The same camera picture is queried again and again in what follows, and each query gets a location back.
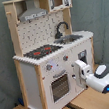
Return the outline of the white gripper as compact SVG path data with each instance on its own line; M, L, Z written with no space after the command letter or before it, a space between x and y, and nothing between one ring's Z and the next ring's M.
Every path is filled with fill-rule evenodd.
M79 86L85 85L87 76L93 73L91 65L84 63L82 60L77 60L74 62L74 72L76 84Z

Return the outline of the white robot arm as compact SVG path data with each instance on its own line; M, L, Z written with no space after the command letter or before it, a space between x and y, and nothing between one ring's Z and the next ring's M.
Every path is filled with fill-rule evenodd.
M91 87L100 93L109 93L109 64L102 64L93 72L91 65L82 60L74 62L76 84L81 88Z

